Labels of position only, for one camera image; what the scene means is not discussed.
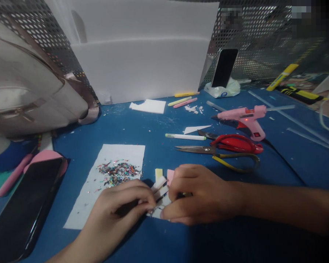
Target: power cord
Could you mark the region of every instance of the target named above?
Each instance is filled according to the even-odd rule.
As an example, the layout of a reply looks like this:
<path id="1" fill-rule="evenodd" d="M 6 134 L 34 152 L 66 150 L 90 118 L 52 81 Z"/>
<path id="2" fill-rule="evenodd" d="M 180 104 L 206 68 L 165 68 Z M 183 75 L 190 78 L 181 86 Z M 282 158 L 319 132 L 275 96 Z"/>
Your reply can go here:
<path id="1" fill-rule="evenodd" d="M 308 186 L 306 182 L 301 178 L 301 176 L 295 171 L 295 169 L 291 166 L 291 164 L 281 155 L 280 152 L 273 146 L 273 144 L 268 141 L 267 139 L 263 140 L 264 143 L 266 143 L 269 147 L 271 147 L 282 159 L 283 161 L 288 165 L 288 167 L 294 172 L 296 177 L 303 183 L 304 186 Z"/>

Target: metal mesh panel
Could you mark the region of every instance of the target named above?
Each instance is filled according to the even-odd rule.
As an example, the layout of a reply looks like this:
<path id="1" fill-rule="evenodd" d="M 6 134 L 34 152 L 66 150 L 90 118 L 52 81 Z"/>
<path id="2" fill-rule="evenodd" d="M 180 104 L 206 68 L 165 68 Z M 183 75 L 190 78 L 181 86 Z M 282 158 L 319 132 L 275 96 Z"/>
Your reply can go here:
<path id="1" fill-rule="evenodd" d="M 0 0 L 0 22 L 19 35 L 2 12 L 26 29 L 63 72 L 73 71 L 92 91 L 68 39 L 44 0 Z M 220 48 L 237 48 L 239 54 L 232 77 L 238 80 L 273 79 L 294 62 L 300 62 L 297 72 L 329 70 L 328 41 L 293 38 L 291 16 L 291 0 L 220 1 L 208 54 L 216 56 Z M 213 67 L 202 85 L 212 77 Z"/>
<path id="2" fill-rule="evenodd" d="M 97 99 L 71 49 L 69 40 L 44 0 L 0 0 L 0 22 L 23 38 L 5 19 L 3 13 L 11 15 L 64 73 L 73 72 Z"/>

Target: smartphone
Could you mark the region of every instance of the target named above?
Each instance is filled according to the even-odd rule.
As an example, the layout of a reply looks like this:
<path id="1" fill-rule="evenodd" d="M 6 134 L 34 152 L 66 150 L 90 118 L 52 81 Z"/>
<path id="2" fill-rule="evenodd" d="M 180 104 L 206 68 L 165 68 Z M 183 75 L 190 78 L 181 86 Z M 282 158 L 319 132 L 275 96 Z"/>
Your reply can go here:
<path id="1" fill-rule="evenodd" d="M 29 166 L 0 214 L 0 262 L 15 262 L 33 251 L 66 161 L 57 158 Z"/>
<path id="2" fill-rule="evenodd" d="M 237 49 L 222 49 L 219 52 L 216 63 L 215 74 L 213 75 L 212 87 L 227 87 L 231 71 L 238 56 Z"/>

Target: pink glue gun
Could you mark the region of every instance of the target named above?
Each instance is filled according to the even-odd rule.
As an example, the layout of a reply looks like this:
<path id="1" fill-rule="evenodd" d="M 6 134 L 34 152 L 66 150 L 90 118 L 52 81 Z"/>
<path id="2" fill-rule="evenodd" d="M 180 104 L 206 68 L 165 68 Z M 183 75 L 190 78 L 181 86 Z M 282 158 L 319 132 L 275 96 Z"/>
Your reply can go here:
<path id="1" fill-rule="evenodd" d="M 295 108 L 295 105 L 287 105 L 280 107 L 267 108 L 264 105 L 255 106 L 253 110 L 247 108 L 237 108 L 234 110 L 224 111 L 219 113 L 217 117 L 223 120 L 235 120 L 239 122 L 238 128 L 249 128 L 252 135 L 251 140 L 253 141 L 262 141 L 266 134 L 262 130 L 260 124 L 257 122 L 257 119 L 265 117 L 267 111 L 274 110 L 287 110 Z"/>

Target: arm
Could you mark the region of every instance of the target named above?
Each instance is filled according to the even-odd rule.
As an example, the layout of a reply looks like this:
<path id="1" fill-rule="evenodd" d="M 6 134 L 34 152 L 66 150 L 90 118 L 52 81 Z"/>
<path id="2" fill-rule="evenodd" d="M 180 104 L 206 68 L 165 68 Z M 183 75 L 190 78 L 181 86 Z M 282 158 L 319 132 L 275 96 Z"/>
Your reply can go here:
<path id="1" fill-rule="evenodd" d="M 193 193 L 177 199 L 178 193 Z M 187 225 L 245 215 L 329 233 L 329 191 L 227 182 L 201 165 L 175 170 L 162 218 Z"/>
<path id="2" fill-rule="evenodd" d="M 137 199 L 142 202 L 124 215 L 124 205 Z M 103 190 L 76 240 L 48 262 L 104 261 L 139 218 L 155 206 L 153 192 L 138 179 Z"/>
<path id="3" fill-rule="evenodd" d="M 237 183 L 245 196 L 243 215 L 329 234 L 329 191 Z"/>

